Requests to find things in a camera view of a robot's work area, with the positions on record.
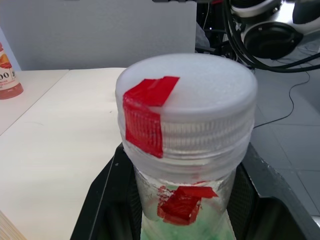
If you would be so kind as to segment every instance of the white table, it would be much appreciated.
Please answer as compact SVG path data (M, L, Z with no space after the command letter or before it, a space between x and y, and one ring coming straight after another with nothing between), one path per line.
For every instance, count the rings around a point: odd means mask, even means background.
M28 240L68 240L121 143L123 68L71 70L0 136L0 209Z
M0 100L0 135L43 96L68 70L17 71L23 93Z

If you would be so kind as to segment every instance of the red tape strip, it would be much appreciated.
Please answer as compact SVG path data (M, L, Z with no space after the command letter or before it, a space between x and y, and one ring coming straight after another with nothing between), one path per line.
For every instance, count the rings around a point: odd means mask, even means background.
M123 95L125 139L145 153L163 157L160 114L149 107L162 107L179 77L144 79Z

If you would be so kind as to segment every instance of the black holder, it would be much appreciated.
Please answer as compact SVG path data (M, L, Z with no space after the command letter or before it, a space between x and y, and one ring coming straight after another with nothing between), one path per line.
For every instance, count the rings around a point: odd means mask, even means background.
M236 170L227 211L237 240L320 239L320 228L286 181L251 145ZM71 240L140 240L141 220L134 167L121 144L91 184Z

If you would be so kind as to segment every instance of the plastic container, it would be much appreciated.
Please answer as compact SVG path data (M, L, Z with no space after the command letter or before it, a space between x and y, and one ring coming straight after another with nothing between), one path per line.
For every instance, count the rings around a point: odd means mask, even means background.
M24 91L0 43L0 100L10 99Z
M141 239L234 239L221 231L254 126L251 71L217 56L162 55L126 69L115 95L143 208Z

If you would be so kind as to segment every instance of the gray floor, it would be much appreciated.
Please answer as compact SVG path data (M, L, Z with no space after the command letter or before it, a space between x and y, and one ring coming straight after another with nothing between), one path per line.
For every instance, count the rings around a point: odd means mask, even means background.
M305 58L305 53L309 54L303 48L290 57ZM288 114L292 109L290 87L308 79L305 72L281 74L257 70L255 75L258 80L256 125ZM295 104L292 115L254 129L251 143L282 174L307 211L320 216L320 71L312 71L310 75L307 85L291 92Z

